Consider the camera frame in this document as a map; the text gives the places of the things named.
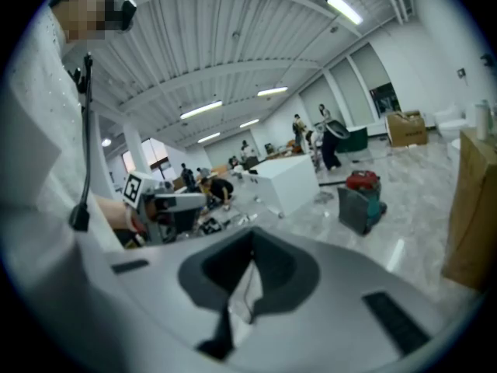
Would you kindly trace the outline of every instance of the brown cardboard box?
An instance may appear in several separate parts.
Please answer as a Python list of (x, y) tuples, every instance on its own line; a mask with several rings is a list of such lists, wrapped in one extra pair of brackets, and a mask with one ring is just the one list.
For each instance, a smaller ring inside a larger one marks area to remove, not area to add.
[(228, 174), (228, 171), (228, 165), (220, 165), (218, 167), (213, 167), (210, 172), (216, 173), (218, 176), (226, 176)]
[(182, 177), (178, 177), (172, 181), (172, 185), (174, 186), (174, 190), (180, 190), (185, 186), (185, 181), (183, 181)]
[(428, 143), (425, 121), (418, 110), (390, 113), (386, 125), (393, 147)]
[(461, 131), (461, 160), (450, 211), (449, 238), (442, 274), (484, 291), (497, 263), (497, 154), (495, 138)]

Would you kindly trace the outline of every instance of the black cable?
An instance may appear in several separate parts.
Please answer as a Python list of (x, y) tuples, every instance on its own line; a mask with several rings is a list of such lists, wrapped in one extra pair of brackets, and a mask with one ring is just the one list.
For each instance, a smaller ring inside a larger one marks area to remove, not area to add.
[(86, 163), (86, 177), (83, 185), (83, 191), (79, 203), (72, 209), (69, 216), (69, 225), (75, 230), (80, 232), (87, 232), (90, 214), (88, 213), (88, 194), (90, 189), (90, 104), (92, 102), (92, 65), (93, 59), (90, 53), (85, 56), (85, 92), (86, 103), (82, 113), (83, 120), (83, 144), (85, 146), (85, 163)]
[(85, 112), (83, 114), (83, 126), (85, 128), (85, 162), (86, 162), (86, 178), (85, 185), (83, 187), (83, 192), (81, 195), (80, 204), (86, 204), (88, 200), (88, 193), (90, 188), (90, 104), (92, 102), (92, 66), (93, 58), (90, 53), (85, 56), (85, 68), (86, 68), (86, 104)]

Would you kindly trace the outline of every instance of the black shirt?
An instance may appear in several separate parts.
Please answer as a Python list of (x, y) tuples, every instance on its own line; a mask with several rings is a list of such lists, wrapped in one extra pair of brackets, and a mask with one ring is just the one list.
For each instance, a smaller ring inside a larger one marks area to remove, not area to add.
[(210, 185), (210, 192), (220, 199), (224, 199), (223, 188), (226, 188), (228, 193), (233, 192), (233, 186), (227, 180), (223, 180), (222, 178), (214, 178), (212, 179), (212, 184)]
[(181, 172), (181, 177), (183, 178), (183, 182), (187, 187), (191, 187), (195, 185), (195, 178), (193, 177), (193, 171), (190, 169), (183, 169)]

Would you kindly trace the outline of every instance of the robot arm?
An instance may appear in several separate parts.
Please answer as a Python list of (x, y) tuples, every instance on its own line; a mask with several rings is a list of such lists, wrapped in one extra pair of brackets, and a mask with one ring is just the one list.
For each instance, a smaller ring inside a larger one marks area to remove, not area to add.
[(164, 182), (136, 171), (127, 176), (123, 200), (136, 209), (154, 245), (173, 242), (179, 233), (193, 230), (207, 202), (203, 193), (173, 193)]

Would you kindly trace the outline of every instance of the white cabinet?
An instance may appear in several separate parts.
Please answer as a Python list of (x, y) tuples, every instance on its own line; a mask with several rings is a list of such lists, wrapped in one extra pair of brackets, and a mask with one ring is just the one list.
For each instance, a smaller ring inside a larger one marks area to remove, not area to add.
[(266, 160), (252, 170), (257, 174), (242, 173), (247, 188), (275, 213), (290, 215), (319, 193), (308, 155)]

